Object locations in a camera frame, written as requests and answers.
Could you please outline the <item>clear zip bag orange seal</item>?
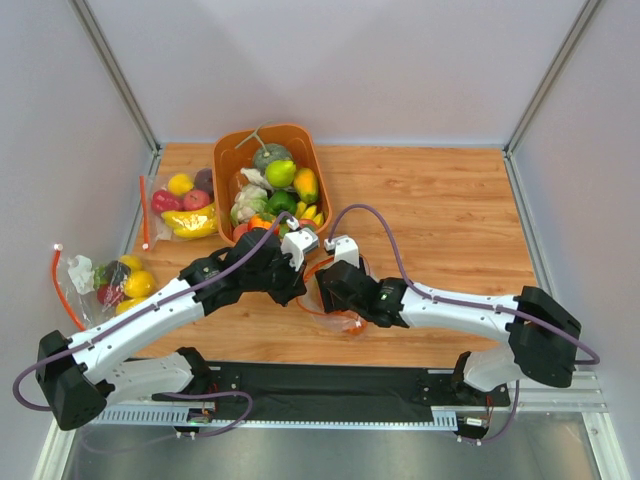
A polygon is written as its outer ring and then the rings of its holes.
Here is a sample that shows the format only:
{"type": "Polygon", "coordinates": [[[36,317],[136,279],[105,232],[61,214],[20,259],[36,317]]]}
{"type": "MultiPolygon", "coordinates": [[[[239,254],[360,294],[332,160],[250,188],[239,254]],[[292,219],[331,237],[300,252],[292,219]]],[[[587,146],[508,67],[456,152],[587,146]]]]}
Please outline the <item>clear zip bag orange seal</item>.
{"type": "Polygon", "coordinates": [[[328,256],[306,268],[303,276],[306,293],[296,298],[296,304],[320,326],[334,333],[356,337],[346,334],[344,330],[355,321],[366,320],[351,311],[335,311],[331,313],[324,312],[320,288],[315,274],[318,271],[329,267],[332,262],[333,257],[328,256]]]}

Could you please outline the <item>small orange fake pumpkin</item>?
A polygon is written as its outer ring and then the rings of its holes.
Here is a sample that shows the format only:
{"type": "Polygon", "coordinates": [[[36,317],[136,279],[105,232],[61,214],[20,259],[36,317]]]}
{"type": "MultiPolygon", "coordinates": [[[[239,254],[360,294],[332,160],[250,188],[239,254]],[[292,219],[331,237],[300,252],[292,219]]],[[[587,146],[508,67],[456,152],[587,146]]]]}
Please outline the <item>small orange fake pumpkin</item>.
{"type": "Polygon", "coordinates": [[[346,334],[357,336],[361,335],[367,328],[368,324],[366,321],[355,321],[352,325],[344,330],[346,334]]]}

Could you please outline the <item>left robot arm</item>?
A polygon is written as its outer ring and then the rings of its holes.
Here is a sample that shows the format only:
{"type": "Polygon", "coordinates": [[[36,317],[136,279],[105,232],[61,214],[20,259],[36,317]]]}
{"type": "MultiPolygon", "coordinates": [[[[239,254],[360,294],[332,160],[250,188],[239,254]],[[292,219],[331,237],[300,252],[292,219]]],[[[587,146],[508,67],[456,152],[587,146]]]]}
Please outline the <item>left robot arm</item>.
{"type": "Polygon", "coordinates": [[[173,330],[265,292],[282,306],[306,291],[306,254],[318,238],[308,229],[278,236],[251,230],[232,247],[193,261],[165,287],[107,322],[70,337],[41,338],[36,381],[58,427],[78,429],[107,407],[137,396],[191,395],[205,382],[206,362],[193,348],[153,360],[131,355],[173,330]]]}

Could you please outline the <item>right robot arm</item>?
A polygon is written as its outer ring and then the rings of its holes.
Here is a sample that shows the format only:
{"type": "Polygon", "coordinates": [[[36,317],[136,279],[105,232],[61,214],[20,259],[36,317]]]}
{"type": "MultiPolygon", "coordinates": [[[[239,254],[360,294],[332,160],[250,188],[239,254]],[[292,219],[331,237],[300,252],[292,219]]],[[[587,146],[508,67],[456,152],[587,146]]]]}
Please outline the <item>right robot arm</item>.
{"type": "Polygon", "coordinates": [[[572,384],[581,324],[538,287],[518,295],[461,294],[402,278],[376,280],[345,261],[315,278],[327,313],[353,312],[380,328],[445,328],[497,342],[458,359],[459,381],[477,391],[524,378],[555,388],[572,384]]]}

